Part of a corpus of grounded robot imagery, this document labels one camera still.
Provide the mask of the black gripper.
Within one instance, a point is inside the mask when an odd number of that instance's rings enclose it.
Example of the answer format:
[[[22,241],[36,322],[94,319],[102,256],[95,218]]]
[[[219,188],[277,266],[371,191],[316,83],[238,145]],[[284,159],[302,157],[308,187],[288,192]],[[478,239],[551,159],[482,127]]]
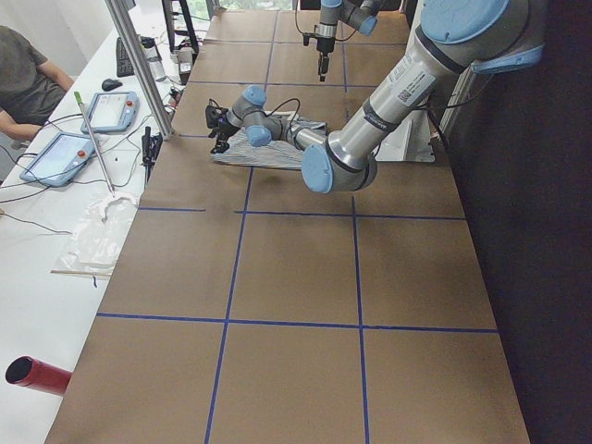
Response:
[[[317,74],[321,82],[326,81],[329,66],[329,54],[334,51],[336,41],[335,25],[315,25],[312,32],[302,35],[303,44],[307,46],[311,39],[316,39],[316,51],[318,55]]]
[[[220,106],[216,100],[208,100],[208,105],[204,110],[206,126],[210,129],[208,138],[216,139],[211,154],[223,154],[230,147],[228,139],[231,137],[231,126],[227,119],[227,112],[228,110]]]

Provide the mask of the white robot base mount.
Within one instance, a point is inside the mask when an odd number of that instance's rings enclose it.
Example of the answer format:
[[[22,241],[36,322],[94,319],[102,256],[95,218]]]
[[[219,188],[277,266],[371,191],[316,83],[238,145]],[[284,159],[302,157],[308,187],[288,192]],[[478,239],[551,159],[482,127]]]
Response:
[[[476,75],[467,69],[454,89],[448,83],[432,93],[427,105],[432,109],[440,130],[448,136],[463,103],[476,96]],[[433,164],[438,160],[439,136],[425,111],[413,111],[399,127],[375,149],[377,162],[415,162]]]

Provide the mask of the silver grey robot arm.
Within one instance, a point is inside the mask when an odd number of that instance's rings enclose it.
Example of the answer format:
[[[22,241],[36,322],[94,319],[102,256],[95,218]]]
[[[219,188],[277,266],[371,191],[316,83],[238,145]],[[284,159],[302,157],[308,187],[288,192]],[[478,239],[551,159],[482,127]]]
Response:
[[[249,143],[282,140],[303,152],[306,186],[319,193],[357,191],[376,176],[373,151],[446,78],[467,68],[495,74],[529,68],[544,48],[546,1],[425,1],[413,44],[340,130],[325,138],[266,113],[265,92],[249,86],[235,103],[209,103],[205,120],[223,154],[228,139],[245,130]]]
[[[317,74],[324,82],[329,67],[329,55],[334,51],[339,23],[350,26],[353,31],[369,36],[376,24],[377,14],[384,1],[364,0],[359,6],[352,1],[326,0],[320,2],[320,16],[312,32],[297,31],[302,35],[302,43],[308,46],[312,39],[316,40],[318,52]]]

